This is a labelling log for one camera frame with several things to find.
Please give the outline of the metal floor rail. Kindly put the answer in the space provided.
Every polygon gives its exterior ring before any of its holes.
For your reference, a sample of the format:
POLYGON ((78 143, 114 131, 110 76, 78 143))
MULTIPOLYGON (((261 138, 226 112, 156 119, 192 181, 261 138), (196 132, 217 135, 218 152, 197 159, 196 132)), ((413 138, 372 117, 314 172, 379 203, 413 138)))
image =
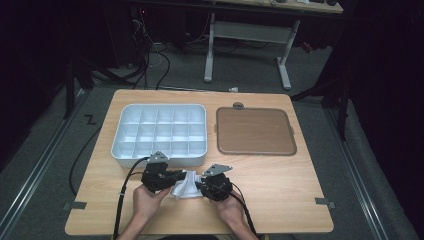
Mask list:
POLYGON ((71 115, 64 118, 66 93, 61 90, 30 127, 29 134, 0 173, 0 238, 14 228, 53 160, 74 112, 88 95, 88 90, 78 90, 71 115))
POLYGON ((355 164, 354 158, 348 148, 345 140, 342 139, 337 128, 337 119, 332 110, 323 110, 327 121, 330 124, 333 135, 335 136, 339 148, 342 151, 343 160, 348 170, 348 175, 351 179, 351 184, 361 206, 362 212, 367 220, 370 230, 375 240, 389 240, 387 231, 385 230, 383 223, 380 219, 378 211, 375 207, 374 201, 372 200, 369 191, 367 190, 362 176, 355 164))

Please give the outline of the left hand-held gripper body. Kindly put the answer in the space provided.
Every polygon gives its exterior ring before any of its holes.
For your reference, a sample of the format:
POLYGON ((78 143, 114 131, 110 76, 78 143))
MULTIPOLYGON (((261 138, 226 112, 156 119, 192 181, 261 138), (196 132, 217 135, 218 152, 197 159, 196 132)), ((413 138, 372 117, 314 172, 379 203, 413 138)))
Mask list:
POLYGON ((171 172, 167 170, 168 158, 160 151, 154 153, 143 171, 141 182, 152 193, 170 188, 174 185, 171 172))

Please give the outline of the white compartment organizer box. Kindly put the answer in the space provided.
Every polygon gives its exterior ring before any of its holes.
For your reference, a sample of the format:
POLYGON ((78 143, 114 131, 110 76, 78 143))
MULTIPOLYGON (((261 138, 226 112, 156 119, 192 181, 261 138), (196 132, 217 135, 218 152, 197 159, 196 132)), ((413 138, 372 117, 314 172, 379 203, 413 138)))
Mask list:
POLYGON ((121 112, 111 155, 123 167, 157 151, 170 167, 204 164, 207 114, 200 104, 129 104, 121 112))

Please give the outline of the black metal stand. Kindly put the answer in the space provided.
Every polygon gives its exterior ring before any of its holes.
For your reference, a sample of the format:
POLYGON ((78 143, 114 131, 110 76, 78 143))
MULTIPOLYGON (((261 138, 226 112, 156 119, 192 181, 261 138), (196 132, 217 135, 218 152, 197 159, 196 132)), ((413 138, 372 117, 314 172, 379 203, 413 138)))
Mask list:
POLYGON ((308 96, 322 95, 321 106, 323 108, 337 107, 336 129, 342 140, 346 140, 345 125, 348 117, 347 108, 352 71, 352 64, 346 64, 333 73, 324 69, 313 87, 291 96, 292 101, 298 101, 308 96))
POLYGON ((84 58, 73 58, 66 65, 65 89, 66 105, 64 118, 68 119, 75 105, 75 82, 78 82, 83 90, 91 90, 94 81, 91 77, 89 62, 84 58))

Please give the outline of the desk with white legs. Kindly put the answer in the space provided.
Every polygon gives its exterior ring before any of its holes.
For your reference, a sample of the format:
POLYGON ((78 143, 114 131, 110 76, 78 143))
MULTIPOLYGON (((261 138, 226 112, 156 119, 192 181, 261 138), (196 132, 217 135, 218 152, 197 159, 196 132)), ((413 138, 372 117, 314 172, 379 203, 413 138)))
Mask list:
MULTIPOLYGON (((312 13, 342 14, 343 8, 338 0, 211 0, 213 5, 221 3, 240 3, 271 9, 290 9, 312 13)), ((247 40, 265 43, 283 44, 285 49, 282 55, 276 58, 283 88, 291 89, 286 61, 295 40, 299 20, 295 20, 291 27, 262 26, 248 23, 217 21, 215 14, 210 15, 208 53, 206 56, 204 81, 209 83, 213 77, 214 40, 216 38, 247 40)))

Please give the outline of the person's left hand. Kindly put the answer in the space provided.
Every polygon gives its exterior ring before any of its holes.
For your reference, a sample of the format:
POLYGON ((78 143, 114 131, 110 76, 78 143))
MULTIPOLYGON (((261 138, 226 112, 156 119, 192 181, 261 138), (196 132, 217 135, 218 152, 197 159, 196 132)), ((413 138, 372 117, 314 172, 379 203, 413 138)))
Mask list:
POLYGON ((158 212, 162 200, 169 192, 170 188, 153 193, 145 185, 137 187, 133 192, 133 219, 138 223, 150 221, 158 212))

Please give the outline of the white sock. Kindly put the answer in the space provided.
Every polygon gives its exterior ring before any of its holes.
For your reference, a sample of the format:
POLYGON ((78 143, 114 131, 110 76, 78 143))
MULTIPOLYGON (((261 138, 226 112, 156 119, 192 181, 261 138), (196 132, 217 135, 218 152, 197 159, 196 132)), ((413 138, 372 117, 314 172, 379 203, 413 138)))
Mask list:
POLYGON ((202 193, 196 188, 195 178, 198 175, 195 171, 186 171, 186 178, 173 186, 171 194, 175 198, 195 198, 201 197, 202 193))

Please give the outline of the person's right hand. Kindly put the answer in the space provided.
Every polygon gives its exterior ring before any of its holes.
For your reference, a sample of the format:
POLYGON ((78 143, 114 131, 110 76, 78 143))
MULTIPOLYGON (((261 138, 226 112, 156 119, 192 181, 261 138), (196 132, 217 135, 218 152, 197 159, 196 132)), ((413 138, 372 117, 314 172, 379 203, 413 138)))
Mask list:
POLYGON ((239 202, 241 195, 233 191, 230 196, 223 201, 213 201, 210 203, 215 207, 220 219, 233 231, 241 229, 245 225, 244 209, 239 202))

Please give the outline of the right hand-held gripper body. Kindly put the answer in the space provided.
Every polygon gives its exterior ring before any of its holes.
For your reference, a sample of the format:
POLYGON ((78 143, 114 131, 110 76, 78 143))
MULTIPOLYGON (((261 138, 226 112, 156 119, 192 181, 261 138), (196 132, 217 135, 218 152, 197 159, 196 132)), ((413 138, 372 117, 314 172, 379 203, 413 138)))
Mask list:
POLYGON ((223 201, 227 199, 233 190, 230 179, 225 172, 232 170, 231 166, 212 164, 202 173, 203 189, 201 193, 206 198, 213 201, 223 201))

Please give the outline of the brown tray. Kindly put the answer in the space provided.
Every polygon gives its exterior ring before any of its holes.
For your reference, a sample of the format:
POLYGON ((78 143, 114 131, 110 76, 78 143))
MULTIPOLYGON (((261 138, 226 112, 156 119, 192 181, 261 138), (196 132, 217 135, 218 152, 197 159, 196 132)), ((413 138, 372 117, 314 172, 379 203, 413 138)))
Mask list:
POLYGON ((293 128, 282 109, 220 107, 216 133, 223 154, 292 156, 297 152, 293 128))

